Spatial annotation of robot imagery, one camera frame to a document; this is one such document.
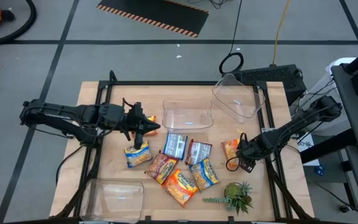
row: artificial plant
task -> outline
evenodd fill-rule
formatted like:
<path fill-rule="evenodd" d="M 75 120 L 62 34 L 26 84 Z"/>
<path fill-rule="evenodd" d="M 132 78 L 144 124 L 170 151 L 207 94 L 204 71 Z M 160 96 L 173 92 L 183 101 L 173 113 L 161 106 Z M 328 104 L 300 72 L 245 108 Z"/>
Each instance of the artificial plant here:
<path fill-rule="evenodd" d="M 248 213 L 248 208 L 252 206 L 252 198 L 249 196 L 252 187 L 247 182 L 230 183 L 226 185 L 224 197 L 222 198 L 203 198 L 204 202 L 227 203 L 226 210 L 231 211 L 236 208 L 237 215 L 240 210 Z"/>

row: table leg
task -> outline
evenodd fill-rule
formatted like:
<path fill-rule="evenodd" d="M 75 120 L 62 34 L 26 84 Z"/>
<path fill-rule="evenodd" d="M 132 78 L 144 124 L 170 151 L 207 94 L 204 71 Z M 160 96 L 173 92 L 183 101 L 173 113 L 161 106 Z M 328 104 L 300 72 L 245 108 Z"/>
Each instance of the table leg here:
<path fill-rule="evenodd" d="M 302 164 L 318 159 L 326 154 L 357 144 L 353 129 L 348 129 L 332 138 L 325 140 L 301 152 Z"/>

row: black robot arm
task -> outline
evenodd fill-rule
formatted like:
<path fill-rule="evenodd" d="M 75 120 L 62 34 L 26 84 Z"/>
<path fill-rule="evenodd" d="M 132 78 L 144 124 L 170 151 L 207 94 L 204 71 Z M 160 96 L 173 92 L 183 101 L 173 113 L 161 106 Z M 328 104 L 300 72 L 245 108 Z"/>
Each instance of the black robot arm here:
<path fill-rule="evenodd" d="M 274 151 L 281 150 L 290 140 L 291 135 L 316 121 L 330 122 L 341 115 L 342 105 L 331 96 L 323 96 L 310 104 L 306 111 L 300 111 L 295 117 L 281 128 L 264 132 L 248 141 L 245 134 L 241 135 L 237 147 L 237 157 L 240 167 L 247 172 L 252 172 L 259 159 L 265 159 Z"/>
<path fill-rule="evenodd" d="M 125 104 L 131 107 L 128 113 L 125 113 Z M 159 124 L 148 120 L 143 114 L 140 102 L 130 105 L 125 99 L 122 99 L 122 106 L 101 104 L 72 107 L 44 103 L 40 100 L 25 101 L 23 106 L 21 124 L 28 127 L 33 124 L 44 124 L 60 130 L 64 135 L 75 136 L 82 145 L 87 146 L 92 146 L 97 138 L 111 131 L 120 131 L 125 134 L 128 141 L 131 140 L 129 132 L 134 132 L 134 147 L 140 149 L 143 135 L 160 128 Z"/>

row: yellow cable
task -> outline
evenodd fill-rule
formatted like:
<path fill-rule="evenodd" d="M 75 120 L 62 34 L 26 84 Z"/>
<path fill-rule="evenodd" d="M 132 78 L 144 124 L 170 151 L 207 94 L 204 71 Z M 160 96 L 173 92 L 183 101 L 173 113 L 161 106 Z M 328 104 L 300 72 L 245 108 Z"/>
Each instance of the yellow cable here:
<path fill-rule="evenodd" d="M 278 25 L 278 29 L 277 29 L 277 34 L 276 34 L 276 40 L 274 42 L 274 55 L 273 55 L 273 64 L 276 61 L 276 56 L 277 56 L 277 40 L 278 40 L 278 36 L 280 35 L 280 29 L 281 29 L 281 25 L 283 24 L 284 18 L 285 18 L 285 14 L 287 13 L 287 9 L 288 6 L 290 5 L 291 0 L 287 0 L 287 4 L 285 5 L 284 8 L 284 12 L 283 12 L 283 16 L 281 17 L 281 21 L 280 21 L 280 25 Z"/>

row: black hose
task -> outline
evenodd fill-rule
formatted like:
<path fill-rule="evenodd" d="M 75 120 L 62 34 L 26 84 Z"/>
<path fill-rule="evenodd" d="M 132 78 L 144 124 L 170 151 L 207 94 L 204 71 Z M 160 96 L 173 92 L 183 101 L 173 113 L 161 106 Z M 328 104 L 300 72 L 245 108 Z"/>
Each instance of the black hose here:
<path fill-rule="evenodd" d="M 37 18 L 37 10 L 35 9 L 35 5 L 31 0 L 25 0 L 25 1 L 30 6 L 30 17 L 29 17 L 29 19 L 25 22 L 25 24 L 22 27 L 20 27 L 15 32 L 13 32 L 13 33 L 5 36 L 5 37 L 1 37 L 0 38 L 0 45 L 1 44 L 8 44 L 12 40 L 18 38 L 19 36 L 24 34 L 27 30 L 29 30 L 30 27 L 32 26 L 32 24 L 35 22 L 35 19 Z"/>

